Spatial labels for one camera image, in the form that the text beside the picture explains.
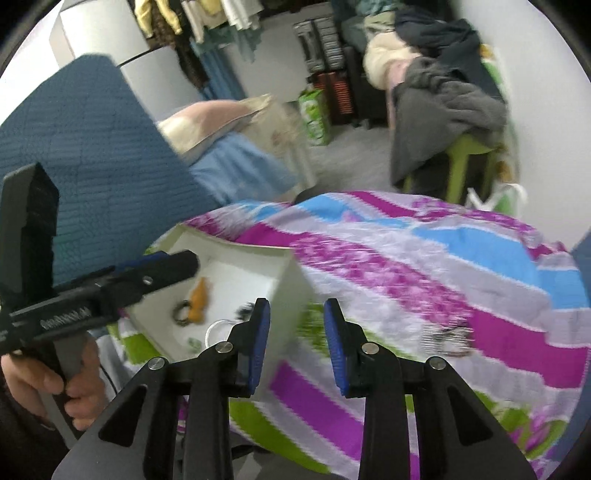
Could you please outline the person's left hand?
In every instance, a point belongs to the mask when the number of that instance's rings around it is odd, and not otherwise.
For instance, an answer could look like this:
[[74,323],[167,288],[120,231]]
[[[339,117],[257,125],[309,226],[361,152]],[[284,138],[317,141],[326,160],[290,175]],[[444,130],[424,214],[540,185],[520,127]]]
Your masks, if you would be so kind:
[[64,408],[78,431],[86,430],[107,405],[105,385],[100,378],[98,347],[88,337],[77,375],[67,383],[40,361],[13,354],[3,355],[1,368],[11,396],[31,414],[49,420],[40,394],[60,395],[69,400]]

